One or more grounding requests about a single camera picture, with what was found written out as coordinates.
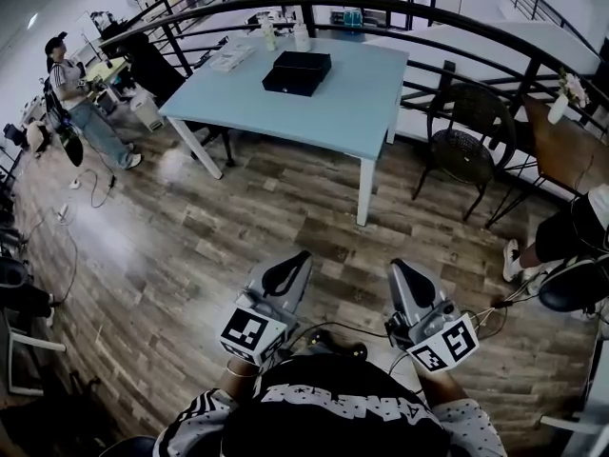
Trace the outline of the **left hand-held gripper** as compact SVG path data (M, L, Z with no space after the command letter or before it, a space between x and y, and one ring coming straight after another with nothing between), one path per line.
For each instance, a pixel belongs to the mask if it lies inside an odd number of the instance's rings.
M255 266L246 287L225 311L219 343L234 357L262 367L299 326L296 310L312 273L308 250L293 250ZM273 297L273 303L264 298Z

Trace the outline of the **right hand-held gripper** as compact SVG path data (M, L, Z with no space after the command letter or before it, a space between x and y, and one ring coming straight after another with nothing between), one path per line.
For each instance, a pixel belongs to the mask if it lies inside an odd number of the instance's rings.
M421 264L393 259L388 281L396 309L385 323L392 346L407 353L430 373L455 368L480 346L468 314L444 300L419 318L419 308L432 308L436 299L433 273Z

